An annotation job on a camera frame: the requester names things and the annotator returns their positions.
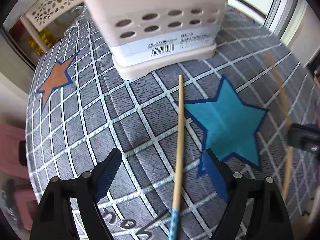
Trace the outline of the pink plastic stool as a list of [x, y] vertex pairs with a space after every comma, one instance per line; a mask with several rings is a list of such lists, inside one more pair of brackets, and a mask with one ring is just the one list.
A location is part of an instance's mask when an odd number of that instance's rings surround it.
[[[29, 180], [24, 129], [1, 124], [1, 171]], [[24, 228], [31, 230], [33, 218], [29, 207], [37, 204], [32, 186], [19, 185], [14, 192], [14, 200]]]

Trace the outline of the beige utensil holder caddy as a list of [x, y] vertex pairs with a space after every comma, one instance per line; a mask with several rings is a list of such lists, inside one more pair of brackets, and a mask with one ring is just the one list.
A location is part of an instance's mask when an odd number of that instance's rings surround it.
[[214, 56], [228, 0], [83, 0], [121, 78]]

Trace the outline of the blue patterned wooden chopstick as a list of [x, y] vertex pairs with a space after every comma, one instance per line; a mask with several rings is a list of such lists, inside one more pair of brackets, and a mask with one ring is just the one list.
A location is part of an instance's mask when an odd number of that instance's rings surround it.
[[177, 237], [178, 220], [180, 217], [181, 189], [183, 183], [183, 162], [184, 162], [184, 91], [183, 76], [178, 77], [178, 130], [177, 130], [177, 151], [175, 165], [174, 193], [171, 208], [171, 220], [169, 239]]

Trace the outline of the beige flower-pattern rack basket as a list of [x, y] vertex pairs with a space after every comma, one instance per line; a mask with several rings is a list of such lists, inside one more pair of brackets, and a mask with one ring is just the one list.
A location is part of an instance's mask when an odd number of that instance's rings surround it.
[[83, 0], [36, 0], [28, 7], [20, 20], [37, 45], [47, 52], [48, 47], [39, 32], [82, 2]]

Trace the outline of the grey checkered tablecloth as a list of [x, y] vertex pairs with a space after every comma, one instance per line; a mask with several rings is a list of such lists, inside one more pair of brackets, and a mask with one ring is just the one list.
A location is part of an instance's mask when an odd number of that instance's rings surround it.
[[186, 100], [213, 98], [226, 77], [240, 98], [268, 110], [257, 134], [261, 170], [228, 161], [246, 177], [285, 178], [286, 124], [314, 124], [319, 90], [280, 40], [228, 8], [217, 53], [204, 61], [161, 68], [123, 80], [92, 21], [59, 41], [38, 61], [26, 117], [26, 152], [37, 199], [54, 176], [71, 179], [113, 148], [123, 162], [98, 206], [115, 239], [167, 239], [177, 142], [178, 77]]

